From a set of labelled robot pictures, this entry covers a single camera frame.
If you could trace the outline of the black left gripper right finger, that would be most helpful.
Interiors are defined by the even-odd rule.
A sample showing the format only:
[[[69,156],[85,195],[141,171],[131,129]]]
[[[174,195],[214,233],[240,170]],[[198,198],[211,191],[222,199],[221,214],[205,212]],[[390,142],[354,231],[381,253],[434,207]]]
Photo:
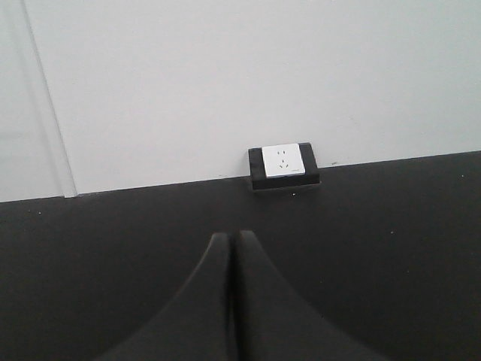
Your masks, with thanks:
[[[278,272],[252,231],[234,238],[234,324],[242,360],[378,360],[327,321]]]

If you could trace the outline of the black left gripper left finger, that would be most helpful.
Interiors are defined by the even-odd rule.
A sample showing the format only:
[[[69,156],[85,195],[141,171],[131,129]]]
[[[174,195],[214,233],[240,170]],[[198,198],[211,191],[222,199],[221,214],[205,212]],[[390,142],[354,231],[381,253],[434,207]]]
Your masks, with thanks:
[[[175,297],[132,336],[98,360],[228,360],[231,242],[211,236]]]

